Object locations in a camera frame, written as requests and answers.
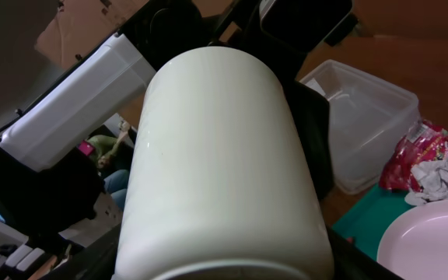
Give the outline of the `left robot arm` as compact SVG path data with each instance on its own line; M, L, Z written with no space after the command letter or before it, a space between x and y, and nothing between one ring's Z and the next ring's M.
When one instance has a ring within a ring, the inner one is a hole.
M102 181L78 144L114 112L144 93L171 59L198 47L215 50L230 23L227 51L245 51L278 77L317 195L332 188L329 103L296 81L319 43L343 38L356 24L350 0L234 1L204 17L190 1L150 1L0 128L0 205L4 220L30 237L55 236L84 219Z

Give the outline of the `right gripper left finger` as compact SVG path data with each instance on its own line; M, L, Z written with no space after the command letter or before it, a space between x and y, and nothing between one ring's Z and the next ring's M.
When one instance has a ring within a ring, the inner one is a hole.
M83 248L72 258L46 274L48 280L111 280L121 225L102 235L98 240Z

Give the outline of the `large pink plate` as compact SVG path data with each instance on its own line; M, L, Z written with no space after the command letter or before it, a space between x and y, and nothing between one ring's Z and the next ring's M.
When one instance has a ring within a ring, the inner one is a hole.
M448 279L448 201L396 218L382 236L376 259L403 279Z

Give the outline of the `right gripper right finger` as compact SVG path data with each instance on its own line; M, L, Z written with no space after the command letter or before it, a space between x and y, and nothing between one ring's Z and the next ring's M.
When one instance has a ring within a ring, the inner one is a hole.
M327 234L334 256L334 280L403 280L330 227L327 227Z

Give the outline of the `white cup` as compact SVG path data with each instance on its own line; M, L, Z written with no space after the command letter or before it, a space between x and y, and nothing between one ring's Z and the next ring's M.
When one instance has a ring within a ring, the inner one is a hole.
M334 258L274 73L228 47L180 54L145 94L116 279L330 279Z

